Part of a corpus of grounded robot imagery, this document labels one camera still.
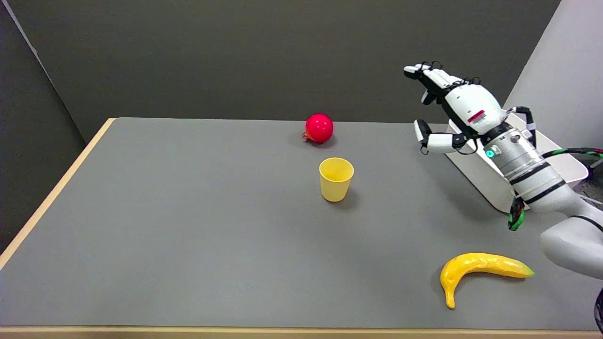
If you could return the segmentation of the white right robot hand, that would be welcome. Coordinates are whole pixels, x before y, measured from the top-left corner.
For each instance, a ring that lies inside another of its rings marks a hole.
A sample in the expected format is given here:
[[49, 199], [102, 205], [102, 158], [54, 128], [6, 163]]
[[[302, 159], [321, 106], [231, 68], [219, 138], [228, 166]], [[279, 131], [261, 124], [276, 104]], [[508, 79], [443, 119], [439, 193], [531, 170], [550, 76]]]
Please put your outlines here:
[[433, 132], [424, 120], [415, 120], [416, 139], [424, 155], [470, 155], [472, 151], [466, 144], [473, 142], [476, 145], [478, 138], [505, 120], [500, 103], [481, 85], [478, 77], [461, 79], [452, 76], [436, 61], [406, 66], [404, 75], [425, 87], [421, 98], [423, 105], [435, 103], [441, 106], [450, 122], [459, 128], [458, 133]]

